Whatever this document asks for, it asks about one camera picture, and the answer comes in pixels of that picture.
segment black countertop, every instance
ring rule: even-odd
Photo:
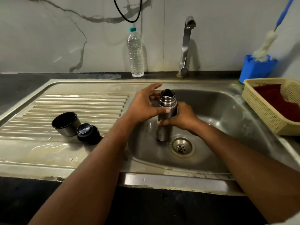
[[[190,79],[238,79],[240,72],[192,72]],[[175,72],[146,79],[177,79]],[[132,79],[130,73],[0,74],[0,114],[49,79]],[[27,224],[60,182],[0,177],[0,223]],[[255,224],[267,222],[247,197],[117,187],[106,224]]]

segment sink drain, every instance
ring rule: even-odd
[[[173,136],[169,147],[175,155],[180,157],[190,157],[195,151],[194,144],[183,136]]]

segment hand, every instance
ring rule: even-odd
[[[138,124],[147,121],[159,114],[170,113],[170,109],[165,107],[153,107],[150,99],[157,100],[160,97],[160,90],[155,90],[162,86],[163,83],[151,84],[148,87],[138,91],[128,108],[126,115]]]
[[[158,125],[173,125],[183,130],[188,130],[190,132],[194,131],[194,127],[200,119],[197,118],[192,110],[192,107],[185,102],[177,102],[177,115],[170,118],[161,120]]]

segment plastic water bottle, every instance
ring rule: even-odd
[[[129,51],[131,74],[134,77],[140,77],[144,75],[144,59],[141,37],[136,30],[135,27],[129,29],[130,35],[127,47]]]

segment blue holder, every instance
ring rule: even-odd
[[[267,55],[264,62],[255,61],[252,55],[246,55],[239,81],[243,84],[246,79],[266,78],[273,70],[278,60],[271,60],[271,56]]]

